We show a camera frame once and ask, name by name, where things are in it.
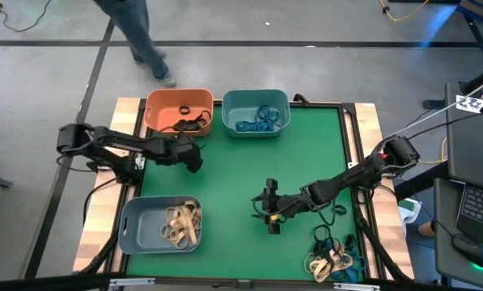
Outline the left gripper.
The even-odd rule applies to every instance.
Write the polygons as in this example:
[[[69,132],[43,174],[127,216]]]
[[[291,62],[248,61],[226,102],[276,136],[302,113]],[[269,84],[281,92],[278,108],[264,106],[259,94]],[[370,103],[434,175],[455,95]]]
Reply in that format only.
[[[155,163],[162,166],[173,166],[183,163],[191,173],[201,169],[203,160],[199,146],[187,135],[162,137],[161,150],[157,153]]]

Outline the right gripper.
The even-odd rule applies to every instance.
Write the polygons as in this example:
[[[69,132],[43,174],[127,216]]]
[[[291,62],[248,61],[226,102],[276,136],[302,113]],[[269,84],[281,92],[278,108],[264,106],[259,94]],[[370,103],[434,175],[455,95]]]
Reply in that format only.
[[[310,196],[305,192],[280,196],[277,190],[277,180],[268,178],[263,196],[259,195],[251,199],[252,202],[263,201],[264,214],[252,214],[252,217],[264,221],[270,234],[280,234],[282,223],[296,214],[309,212],[312,204]]]

